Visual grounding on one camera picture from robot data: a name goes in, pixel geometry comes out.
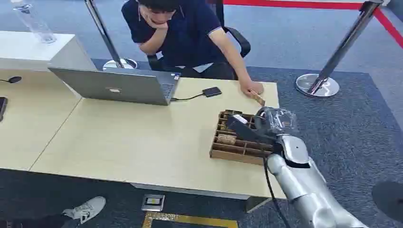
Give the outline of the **person's left hand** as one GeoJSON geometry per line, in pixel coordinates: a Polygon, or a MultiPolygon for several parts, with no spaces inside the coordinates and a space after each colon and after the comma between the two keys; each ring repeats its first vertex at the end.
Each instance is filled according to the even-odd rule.
{"type": "Polygon", "coordinates": [[[253,97],[254,94],[262,94],[264,87],[260,82],[252,80],[239,80],[240,89],[247,97],[253,97]]]}

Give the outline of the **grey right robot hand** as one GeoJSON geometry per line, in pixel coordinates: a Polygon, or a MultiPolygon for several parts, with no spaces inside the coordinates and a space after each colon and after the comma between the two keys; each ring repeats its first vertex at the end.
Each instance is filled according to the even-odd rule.
{"type": "Polygon", "coordinates": [[[264,135],[297,134],[297,116],[295,113],[273,107],[262,107],[253,117],[255,127],[264,135]]]}

